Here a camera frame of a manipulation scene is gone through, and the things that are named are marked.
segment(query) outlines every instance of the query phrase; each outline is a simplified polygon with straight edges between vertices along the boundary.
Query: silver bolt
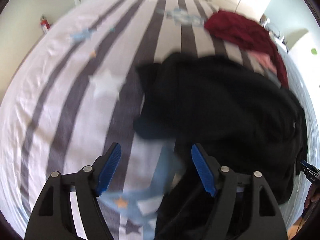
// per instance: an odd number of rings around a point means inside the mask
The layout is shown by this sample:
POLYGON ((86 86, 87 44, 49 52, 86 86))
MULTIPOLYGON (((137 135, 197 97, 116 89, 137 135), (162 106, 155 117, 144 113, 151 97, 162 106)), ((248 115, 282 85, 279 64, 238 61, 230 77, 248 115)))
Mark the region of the silver bolt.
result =
POLYGON ((222 172, 229 172, 229 171, 230 171, 230 169, 229 169, 228 166, 221 166, 220 170, 221 170, 222 172))
POLYGON ((58 171, 53 171, 51 172, 51 177, 55 178, 59 176, 59 172, 58 171))
POLYGON ((260 171, 255 171, 254 172, 254 175, 257 177, 257 178, 261 178, 262 177, 262 173, 260 171))
POLYGON ((85 166, 85 167, 83 168, 83 171, 84 171, 84 172, 92 171, 92 167, 91 167, 91 166, 85 166))

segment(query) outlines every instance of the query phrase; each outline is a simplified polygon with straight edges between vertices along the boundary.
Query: maroon cloth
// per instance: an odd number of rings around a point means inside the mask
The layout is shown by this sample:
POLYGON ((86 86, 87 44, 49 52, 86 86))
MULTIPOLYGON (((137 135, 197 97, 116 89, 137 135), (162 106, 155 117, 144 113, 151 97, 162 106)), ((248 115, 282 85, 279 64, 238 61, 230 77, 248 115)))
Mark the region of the maroon cloth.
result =
POLYGON ((277 77, 283 87, 288 88, 288 77, 284 63, 269 32, 257 22, 244 16, 223 10, 213 14, 204 24, 211 35, 230 41, 245 50, 266 53, 277 68, 277 77))

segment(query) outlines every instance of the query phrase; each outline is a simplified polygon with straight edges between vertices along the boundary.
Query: blue gripper pad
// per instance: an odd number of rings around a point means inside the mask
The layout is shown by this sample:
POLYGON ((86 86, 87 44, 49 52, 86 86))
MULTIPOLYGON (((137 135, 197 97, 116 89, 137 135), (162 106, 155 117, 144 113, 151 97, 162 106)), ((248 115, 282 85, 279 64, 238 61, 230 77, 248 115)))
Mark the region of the blue gripper pad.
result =
POLYGON ((210 193, 212 197, 215 197, 217 189, 214 183, 214 175, 196 145, 193 145, 191 148, 191 157, 205 191, 210 193))
POLYGON ((97 196, 101 196, 102 192, 106 191, 109 187, 110 181, 116 171, 120 158, 121 146, 120 144, 117 144, 99 174, 98 185, 95 189, 97 196))

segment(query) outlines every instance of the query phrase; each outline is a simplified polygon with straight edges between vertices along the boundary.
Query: gray star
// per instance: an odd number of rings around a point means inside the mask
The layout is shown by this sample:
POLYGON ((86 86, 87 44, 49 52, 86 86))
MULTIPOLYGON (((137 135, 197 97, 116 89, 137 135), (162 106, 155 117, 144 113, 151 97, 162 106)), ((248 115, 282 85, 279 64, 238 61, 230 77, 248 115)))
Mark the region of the gray star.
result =
POLYGON ((137 233, 137 234, 141 235, 141 233, 139 232, 139 228, 142 226, 134 224, 130 219, 127 220, 126 225, 121 225, 121 226, 125 228, 126 235, 128 235, 130 233, 137 233))

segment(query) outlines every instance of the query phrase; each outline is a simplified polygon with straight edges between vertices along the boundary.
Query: mattress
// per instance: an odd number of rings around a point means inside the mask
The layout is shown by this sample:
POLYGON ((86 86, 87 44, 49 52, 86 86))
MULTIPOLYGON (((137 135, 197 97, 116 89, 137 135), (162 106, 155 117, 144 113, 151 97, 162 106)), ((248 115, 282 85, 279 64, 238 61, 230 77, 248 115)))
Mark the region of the mattress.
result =
MULTIPOLYGON (((122 158, 98 203, 115 239, 153 239, 156 210, 184 167, 174 141, 134 133, 143 104, 135 66, 183 51, 223 54, 264 74, 245 51, 204 30, 217 9, 198 0, 90 0, 50 29, 0 107, 0 210, 20 236, 52 171, 77 172, 118 142, 122 158)), ((86 239, 76 195, 70 198, 86 239)))

